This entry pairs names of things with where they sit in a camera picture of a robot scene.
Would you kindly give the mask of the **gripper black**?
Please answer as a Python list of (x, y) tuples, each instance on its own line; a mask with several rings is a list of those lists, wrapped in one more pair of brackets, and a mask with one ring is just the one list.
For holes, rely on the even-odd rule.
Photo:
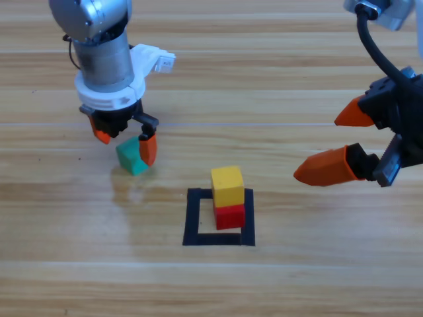
[(120, 110), (95, 110), (84, 104), (79, 107), (79, 110), (88, 115), (94, 136), (106, 145), (109, 144), (111, 137), (117, 137), (119, 132), (128, 127), (130, 120), (141, 123), (142, 132), (138, 137), (140, 159), (147, 166), (153, 166), (157, 156), (155, 132), (159, 120), (143, 111), (141, 99)]
[(293, 177), (326, 187), (356, 180), (391, 186), (402, 168), (422, 164), (422, 99), (403, 91), (392, 79), (373, 82), (363, 97), (352, 99), (334, 121), (337, 126), (389, 128), (395, 135), (382, 157), (367, 154), (359, 143), (308, 157)]

